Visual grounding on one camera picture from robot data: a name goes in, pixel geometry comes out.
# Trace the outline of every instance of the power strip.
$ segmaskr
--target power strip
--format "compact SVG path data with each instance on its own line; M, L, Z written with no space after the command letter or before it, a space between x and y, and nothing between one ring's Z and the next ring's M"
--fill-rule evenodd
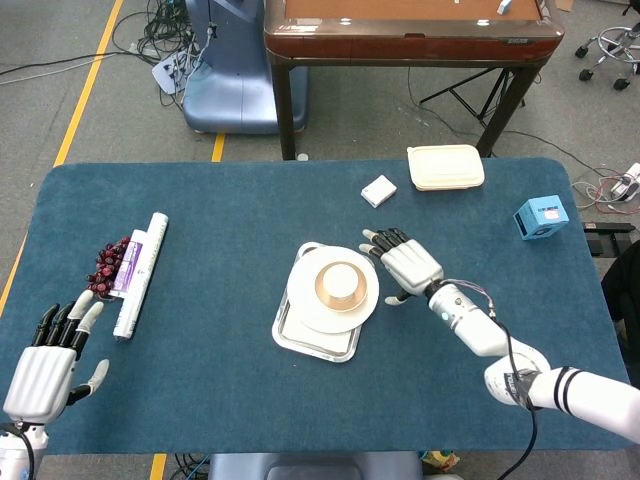
M640 188L640 163L634 163L622 179L611 189L613 198L628 202L638 193Z
M151 73L164 93L175 95L184 90L192 68L193 64L187 58L187 51L182 50L155 65Z

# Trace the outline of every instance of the chair wheel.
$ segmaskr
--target chair wheel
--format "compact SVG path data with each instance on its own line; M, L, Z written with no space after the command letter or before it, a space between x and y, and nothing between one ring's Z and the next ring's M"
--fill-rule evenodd
M584 58L589 49L587 47L580 47L576 50L575 56L578 58Z
M593 72L591 70L587 70L586 68L580 72L578 78L583 82L588 82L593 77Z
M616 80L613 83L613 88L615 90L624 90L625 88L627 88L629 85L631 84L631 82L629 80L627 80L626 78L619 78L618 80Z

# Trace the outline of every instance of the blue machine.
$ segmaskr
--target blue machine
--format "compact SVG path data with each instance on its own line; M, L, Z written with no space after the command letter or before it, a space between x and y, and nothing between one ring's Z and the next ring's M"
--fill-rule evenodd
M209 18L216 37L187 85L183 100L187 124L212 133L278 133L271 68L264 45L263 0L187 0L200 47ZM309 72L291 70L294 128L307 121Z

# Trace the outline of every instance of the brown table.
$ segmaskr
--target brown table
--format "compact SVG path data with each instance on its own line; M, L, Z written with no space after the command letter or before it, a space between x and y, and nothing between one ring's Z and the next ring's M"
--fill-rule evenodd
M513 80L477 148L489 156L564 35L553 1L265 0L282 157L296 156L289 71L299 65L506 68Z

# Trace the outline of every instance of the gray carpet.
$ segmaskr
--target gray carpet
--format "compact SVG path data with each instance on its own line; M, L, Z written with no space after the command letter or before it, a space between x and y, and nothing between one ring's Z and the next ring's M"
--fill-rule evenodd
M126 0L120 17L143 10L145 5L144 0ZM109 1L0 0L0 69L94 52L111 6ZM566 37L510 129L551 140L592 166L624 171L638 159L640 82L635 81L625 92L615 92L611 85L621 72L617 65L606 66L589 83L579 82L578 72L595 61L596 55L592 52L584 60L573 56L586 37L606 26L631 25L637 20L633 13L624 18L620 13L619 5L576 0L574 11L562 14ZM121 43L136 41L142 25L142 18L125 24L119 31ZM0 285L4 285L26 233L35 195L55 160L87 71L88 67L82 67L0 87ZM2 80L23 73L40 71L18 72ZM413 69L414 95L426 96L468 73ZM300 151L312 160L389 158L404 156L407 146L473 143L474 137L460 138L429 112L415 109L407 95L406 80L406 69L314 69L311 115L306 131L299 135ZM481 105L490 83L491 79L481 80L462 91ZM456 130L479 132L475 121L450 97L428 106ZM112 58L102 65L67 161L207 162L212 147L213 136L193 134L176 108L160 106L145 64L132 58ZM549 156L562 161L572 176L585 171L554 148L520 135L503 135L496 153ZM277 137L229 136L223 160L278 161L279 154ZM638 225L637 216L603 215L593 208L583 212L583 219ZM609 264L607 260L596 261L601 273ZM523 447L528 435L522 432ZM457 471L466 480L495 478L517 457L515 452L461 455ZM150 463L150 455L47 457L40 479L145 479ZM168 465L165 478L172 470ZM536 452L513 478L625 480L637 478L638 471L640 447L607 453Z

